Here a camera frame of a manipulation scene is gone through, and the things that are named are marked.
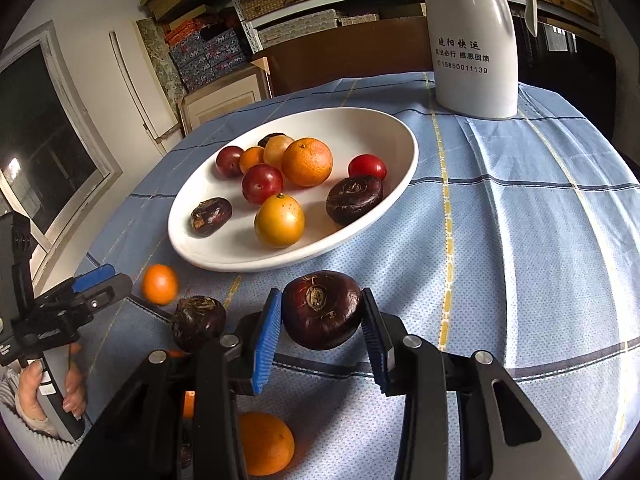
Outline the person's left hand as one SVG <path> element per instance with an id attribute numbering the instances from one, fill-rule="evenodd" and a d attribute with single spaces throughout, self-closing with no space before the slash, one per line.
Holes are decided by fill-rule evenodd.
<path id="1" fill-rule="evenodd" d="M 40 360 L 35 360 L 28 367 L 23 368 L 18 382 L 17 401 L 23 415 L 34 422 L 44 422 L 47 415 L 43 411 L 37 393 L 43 378 L 43 365 Z M 86 388 L 84 378 L 73 359 L 68 361 L 68 370 L 65 377 L 66 396 L 63 400 L 65 413 L 72 413 L 76 419 L 80 419 L 85 413 Z"/>

